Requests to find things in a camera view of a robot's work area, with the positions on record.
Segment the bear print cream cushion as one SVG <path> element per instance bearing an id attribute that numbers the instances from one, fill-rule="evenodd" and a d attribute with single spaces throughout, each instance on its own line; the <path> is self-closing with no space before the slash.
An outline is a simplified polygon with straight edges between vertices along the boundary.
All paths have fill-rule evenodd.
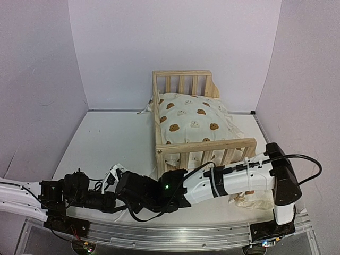
<path id="1" fill-rule="evenodd" d="M 220 99 L 180 93 L 158 93 L 162 144 L 244 138 Z"/>

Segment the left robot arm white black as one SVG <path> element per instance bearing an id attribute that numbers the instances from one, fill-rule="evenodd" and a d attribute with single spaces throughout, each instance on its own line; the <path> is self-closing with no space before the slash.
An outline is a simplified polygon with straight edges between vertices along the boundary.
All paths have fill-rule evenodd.
<path id="1" fill-rule="evenodd" d="M 58 181 L 18 182 L 1 179 L 1 211 L 29 216 L 51 224 L 60 232 L 71 228 L 66 217 L 70 207 L 113 214 L 126 209 L 116 206 L 114 192 L 89 189 L 90 178 L 82 171 L 67 174 Z"/>

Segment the wooden pet bed frame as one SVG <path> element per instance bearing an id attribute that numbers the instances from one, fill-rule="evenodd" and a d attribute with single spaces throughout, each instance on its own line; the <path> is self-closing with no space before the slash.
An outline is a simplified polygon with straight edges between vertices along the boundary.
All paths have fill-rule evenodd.
<path id="1" fill-rule="evenodd" d="M 158 93 L 178 93 L 220 99 L 219 90 L 213 82 L 210 71 L 153 71 L 152 100 L 150 108 L 155 119 L 156 176 L 168 171 L 187 169 L 189 171 L 212 161 L 222 166 L 253 157 L 257 141 L 250 137 L 232 140 L 162 144 Z"/>

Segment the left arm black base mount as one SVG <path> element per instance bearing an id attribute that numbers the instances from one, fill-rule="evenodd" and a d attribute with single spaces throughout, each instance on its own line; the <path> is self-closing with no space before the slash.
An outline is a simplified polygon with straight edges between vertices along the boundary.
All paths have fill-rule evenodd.
<path id="1" fill-rule="evenodd" d="M 87 237 L 90 227 L 88 220 L 68 216 L 66 211 L 48 211 L 46 215 L 44 227 L 54 233 L 72 235 L 77 241 L 81 241 L 82 237 Z"/>

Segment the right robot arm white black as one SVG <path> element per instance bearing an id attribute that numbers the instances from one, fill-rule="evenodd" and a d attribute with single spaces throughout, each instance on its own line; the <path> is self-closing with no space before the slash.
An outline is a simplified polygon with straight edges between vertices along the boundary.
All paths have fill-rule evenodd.
<path id="1" fill-rule="evenodd" d="M 214 166 L 208 162 L 190 172 L 166 172 L 158 181 L 125 171 L 115 192 L 134 217 L 143 208 L 161 216 L 213 198 L 270 190 L 274 219 L 268 222 L 267 230 L 280 235 L 294 219 L 294 204 L 302 196 L 290 158 L 278 144 L 269 143 L 264 153 L 238 163 Z"/>

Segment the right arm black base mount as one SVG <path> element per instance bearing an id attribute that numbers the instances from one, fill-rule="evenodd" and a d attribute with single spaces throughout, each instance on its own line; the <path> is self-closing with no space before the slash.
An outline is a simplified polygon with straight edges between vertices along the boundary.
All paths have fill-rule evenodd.
<path id="1" fill-rule="evenodd" d="M 293 222 L 278 225 L 275 220 L 250 225 L 251 243 L 259 243 L 295 233 Z"/>

